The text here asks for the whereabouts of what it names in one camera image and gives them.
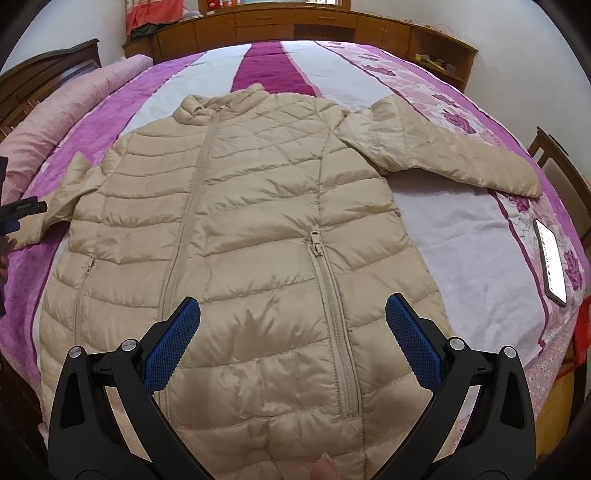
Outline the person thumb tip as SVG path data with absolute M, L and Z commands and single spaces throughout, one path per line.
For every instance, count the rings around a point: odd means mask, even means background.
M 310 480 L 341 480 L 337 465 L 328 453 L 322 454 L 314 465 L 311 466 Z

